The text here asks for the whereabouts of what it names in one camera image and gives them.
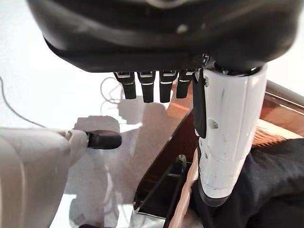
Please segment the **wire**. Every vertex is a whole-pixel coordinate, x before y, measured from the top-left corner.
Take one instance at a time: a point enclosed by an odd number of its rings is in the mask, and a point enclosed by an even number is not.
[[[7,106],[14,114],[15,114],[16,116],[18,116],[19,118],[21,118],[21,119],[23,119],[23,120],[25,120],[25,121],[27,121],[27,122],[29,122],[29,123],[31,123],[31,124],[34,124],[34,125],[39,126],[39,127],[46,127],[46,126],[44,126],[44,125],[42,125],[42,124],[39,124],[39,123],[36,123],[36,122],[34,122],[34,121],[29,120],[28,118],[26,118],[26,117],[22,116],[21,114],[19,114],[15,109],[13,109],[13,108],[10,106],[10,104],[8,103],[8,101],[7,101],[6,97],[5,97],[5,94],[4,94],[4,82],[3,82],[3,79],[2,79],[1,76],[0,76],[0,81],[1,81],[1,93],[2,93],[2,97],[3,97],[4,103],[6,104],[6,106]]]

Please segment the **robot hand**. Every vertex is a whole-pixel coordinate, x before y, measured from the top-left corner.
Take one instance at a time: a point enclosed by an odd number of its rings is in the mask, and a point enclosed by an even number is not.
[[[177,97],[193,79],[200,136],[201,196],[217,206],[230,195],[253,139],[266,86],[264,66],[295,38],[301,0],[28,0],[49,48],[88,72],[115,72],[134,99],[137,72],[145,102]]]

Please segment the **black fabric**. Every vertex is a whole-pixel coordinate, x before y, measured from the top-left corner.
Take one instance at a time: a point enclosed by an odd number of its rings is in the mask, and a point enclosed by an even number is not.
[[[252,149],[228,200],[217,208],[192,187],[204,228],[304,228],[304,139]]]

